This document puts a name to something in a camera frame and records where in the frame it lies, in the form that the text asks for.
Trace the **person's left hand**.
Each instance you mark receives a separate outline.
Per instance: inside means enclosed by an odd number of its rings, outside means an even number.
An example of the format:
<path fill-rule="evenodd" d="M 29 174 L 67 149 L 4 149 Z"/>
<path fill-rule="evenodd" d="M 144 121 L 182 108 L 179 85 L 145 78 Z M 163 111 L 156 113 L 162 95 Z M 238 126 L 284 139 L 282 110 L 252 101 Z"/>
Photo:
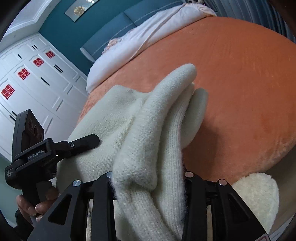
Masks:
<path fill-rule="evenodd" d="M 27 220 L 31 221 L 31 217 L 39 215 L 36 221 L 39 221 L 48 209 L 53 205 L 59 196 L 58 189 L 54 186 L 50 187 L 45 193 L 46 200 L 33 206 L 28 202 L 25 197 L 21 194 L 16 197 L 16 204 L 22 216 Z"/>

